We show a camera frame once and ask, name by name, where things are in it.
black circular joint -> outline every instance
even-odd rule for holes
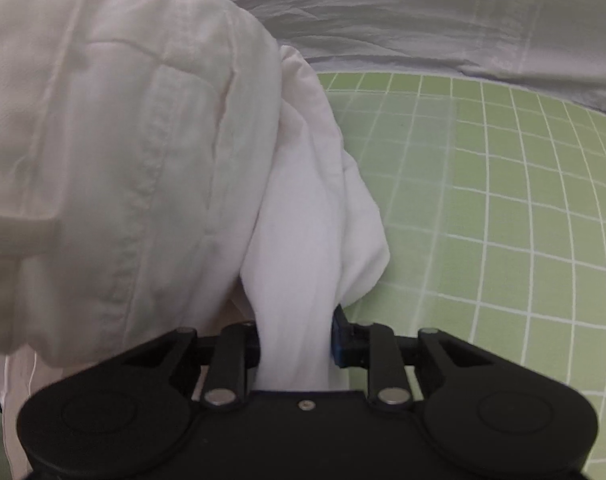
[[[134,476],[164,460],[189,400],[145,368],[91,369],[37,392],[17,420],[33,464],[64,478]]]
[[[485,397],[478,405],[478,415],[493,430],[513,434],[535,433],[552,421],[552,409],[545,400],[521,392]]]
[[[506,480],[578,467],[598,428],[578,392],[516,366],[459,368],[425,402],[423,422],[453,462]]]

white fabric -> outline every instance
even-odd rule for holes
[[[0,398],[14,478],[30,394],[178,326],[206,332],[240,274],[259,386],[340,386],[332,310],[388,258],[313,70],[244,10],[0,0]]]
[[[317,70],[468,75],[606,111],[606,0],[232,0]]]

green checkered surface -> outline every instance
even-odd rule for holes
[[[319,79],[391,250],[351,319],[435,326],[580,390],[606,480],[606,116],[476,80]]]

screw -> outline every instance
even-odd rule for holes
[[[225,406],[237,400],[237,395],[227,388],[214,388],[206,392],[205,400],[213,406]]]
[[[404,404],[411,398],[410,392],[403,388],[383,388],[379,391],[379,399],[390,406]]]
[[[311,412],[317,404],[313,400],[301,400],[299,402],[299,408],[304,412]]]

wrinkled gray cloth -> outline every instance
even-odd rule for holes
[[[317,70],[495,78],[606,111],[606,0],[233,0]]]

